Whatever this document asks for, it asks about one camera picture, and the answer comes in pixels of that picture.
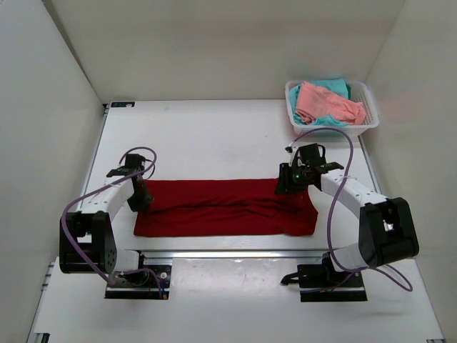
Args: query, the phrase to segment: wall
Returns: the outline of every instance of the wall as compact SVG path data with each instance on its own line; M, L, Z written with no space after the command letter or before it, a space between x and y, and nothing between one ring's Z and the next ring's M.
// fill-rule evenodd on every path
M418 265L448 340L457 339L456 18L454 0L406 1L367 78L382 117L364 135L385 193L411 205Z
M0 3L0 342L22 343L103 107L43 4Z
M364 80L403 3L45 1L104 102L280 99L289 79Z

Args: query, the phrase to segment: dark red towel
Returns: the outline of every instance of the dark red towel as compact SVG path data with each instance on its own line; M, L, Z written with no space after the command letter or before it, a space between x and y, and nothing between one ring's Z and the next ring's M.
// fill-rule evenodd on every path
M316 228L308 192L275 195L277 179L145 182L154 201L138 213L136 236L306 236Z

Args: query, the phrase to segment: pink towel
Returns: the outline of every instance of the pink towel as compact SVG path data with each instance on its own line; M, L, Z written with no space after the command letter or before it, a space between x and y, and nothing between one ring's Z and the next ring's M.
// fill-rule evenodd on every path
M362 125L366 112L361 102L353 102L309 82L301 85L295 108L301 121L311 124L321 116L331 114L334 119L351 125Z

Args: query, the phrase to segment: white laundry basket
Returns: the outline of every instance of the white laundry basket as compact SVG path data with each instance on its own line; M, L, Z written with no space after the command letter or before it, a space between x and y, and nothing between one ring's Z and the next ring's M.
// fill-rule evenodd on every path
M288 97L289 91L294 88L297 84L301 84L306 80L293 80L286 83L286 104L287 112L293 130L296 135L304 134L312 129L317 129L321 127L329 127L324 125L300 125L293 120L293 113L291 108L291 102ZM363 107L366 111L366 118L363 121L362 125L347 125L347 126L333 126L341 131L346 132L351 137L357 137L359 134L362 134L368 129L377 127L379 125L378 112L374 106L373 98L371 97L370 91L366 88L366 85L363 82L359 81L347 81L349 86L351 86L351 101L363 103ZM311 133L313 135L324 135L324 136L335 136L338 135L338 132L330 130L322 130Z

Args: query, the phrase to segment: turquoise cloth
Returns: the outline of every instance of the turquoise cloth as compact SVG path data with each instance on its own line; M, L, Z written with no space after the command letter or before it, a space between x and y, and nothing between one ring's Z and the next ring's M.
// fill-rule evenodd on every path
M336 93L345 99L349 99L348 89L346 87L346 83L343 78L334 79L334 80L315 80L315 81L310 81L309 83L313 84L315 86L321 86L323 88L327 88L329 91L332 91L333 93ZM295 107L297 105L297 97L298 97L298 93L300 92L300 87L301 87L301 84L292 88L288 92L288 99L291 102L291 109L293 112L293 121L296 122L297 124L305 125L301 121L301 117L295 112ZM325 119L325 121L328 123L338 122L339 125L334 124L334 126L343 126L343 125L341 125L340 121L335 120L333 117L331 119Z
M345 121L339 121L336 120L331 114L328 116L321 116L316 119L314 123L311 123L310 125L325 125L325 126L346 126L349 125L349 123L346 123Z

